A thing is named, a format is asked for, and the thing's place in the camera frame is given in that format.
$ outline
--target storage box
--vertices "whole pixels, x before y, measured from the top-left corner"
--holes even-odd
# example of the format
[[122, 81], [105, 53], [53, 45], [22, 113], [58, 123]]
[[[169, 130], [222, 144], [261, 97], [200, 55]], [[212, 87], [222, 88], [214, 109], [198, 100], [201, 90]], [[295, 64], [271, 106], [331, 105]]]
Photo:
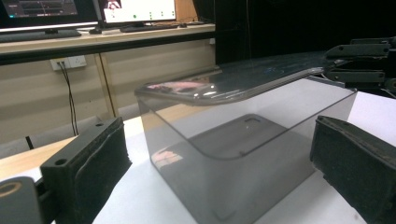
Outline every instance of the storage box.
[[221, 65], [138, 90], [153, 165], [198, 223], [252, 223], [313, 172], [315, 119], [355, 92], [310, 77], [321, 53]]

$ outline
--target white surface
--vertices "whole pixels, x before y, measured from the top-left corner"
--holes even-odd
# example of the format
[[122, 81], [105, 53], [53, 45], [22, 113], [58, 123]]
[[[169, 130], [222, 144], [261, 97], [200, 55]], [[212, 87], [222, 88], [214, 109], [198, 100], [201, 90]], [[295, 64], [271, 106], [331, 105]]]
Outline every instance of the white surface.
[[[396, 146], [396, 100], [359, 93], [349, 122]], [[149, 161], [140, 119], [125, 122], [133, 165], [113, 190], [94, 223], [196, 223]], [[38, 177], [38, 169], [22, 175]], [[260, 218], [256, 224], [358, 224], [359, 214], [331, 187], [320, 172]]]

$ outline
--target image on screen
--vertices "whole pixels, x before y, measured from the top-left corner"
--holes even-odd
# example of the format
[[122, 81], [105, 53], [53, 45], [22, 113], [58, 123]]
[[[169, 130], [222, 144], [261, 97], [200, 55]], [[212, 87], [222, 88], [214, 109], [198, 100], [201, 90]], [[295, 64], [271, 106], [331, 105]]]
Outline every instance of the image on screen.
[[74, 0], [2, 0], [9, 18], [77, 15]]
[[176, 19], [174, 0], [99, 0], [105, 23]]

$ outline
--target keyboard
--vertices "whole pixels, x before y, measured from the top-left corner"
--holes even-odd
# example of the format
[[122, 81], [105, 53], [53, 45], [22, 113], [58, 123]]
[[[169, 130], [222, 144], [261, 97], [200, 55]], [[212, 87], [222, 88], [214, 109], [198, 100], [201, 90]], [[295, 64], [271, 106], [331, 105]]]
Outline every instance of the keyboard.
[[156, 26], [141, 26], [141, 27], [125, 26], [125, 27], [121, 27], [120, 31], [122, 33], [136, 33], [136, 32], [145, 32], [145, 31], [176, 29], [177, 27], [178, 25], [156, 25]]
[[77, 37], [81, 34], [77, 30], [60, 30], [55, 34], [43, 32], [29, 32], [21, 34], [0, 35], [0, 43], [21, 42], [31, 40], [58, 39], [67, 37]]

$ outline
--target black monitor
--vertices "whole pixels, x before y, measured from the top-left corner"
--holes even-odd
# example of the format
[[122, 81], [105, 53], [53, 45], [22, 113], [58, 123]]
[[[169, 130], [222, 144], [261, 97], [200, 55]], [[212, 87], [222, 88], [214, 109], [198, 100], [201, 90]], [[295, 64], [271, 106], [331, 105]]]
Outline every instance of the black monitor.
[[92, 0], [0, 0], [0, 42], [15, 33], [24, 33], [14, 35], [16, 41], [29, 34], [32, 39], [39, 39], [38, 35], [42, 39], [80, 35], [76, 28], [95, 25]]
[[175, 0], [95, 0], [104, 27], [175, 21]]

